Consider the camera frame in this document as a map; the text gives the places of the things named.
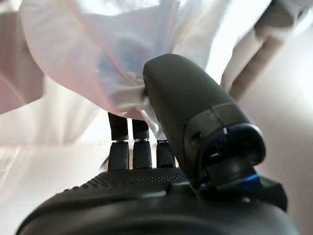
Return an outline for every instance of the black rubber grip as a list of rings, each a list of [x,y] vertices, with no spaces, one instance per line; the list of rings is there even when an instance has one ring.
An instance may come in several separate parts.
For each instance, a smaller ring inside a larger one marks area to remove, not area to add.
[[[112,143],[108,170],[129,169],[129,147],[127,142]]]
[[[152,168],[151,148],[149,141],[134,143],[133,169]]]
[[[158,142],[156,146],[156,166],[157,168],[163,167],[176,167],[175,157],[171,151],[168,142]]]

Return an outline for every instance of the white cloth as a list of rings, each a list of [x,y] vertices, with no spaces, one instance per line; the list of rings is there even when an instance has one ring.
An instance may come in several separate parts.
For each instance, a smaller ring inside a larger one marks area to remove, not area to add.
[[[271,0],[24,0],[22,22],[40,68],[99,107],[143,119],[165,138],[144,94],[145,62],[185,56],[217,83],[232,50]]]

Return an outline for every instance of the blue led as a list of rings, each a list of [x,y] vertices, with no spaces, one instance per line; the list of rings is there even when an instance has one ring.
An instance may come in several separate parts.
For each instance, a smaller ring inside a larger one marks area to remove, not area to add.
[[[256,178],[259,178],[259,175],[258,175],[258,174],[249,176],[248,178],[246,178],[246,179],[244,180],[244,182],[247,182],[247,181],[250,181],[250,180],[254,180],[254,179],[256,179]]]

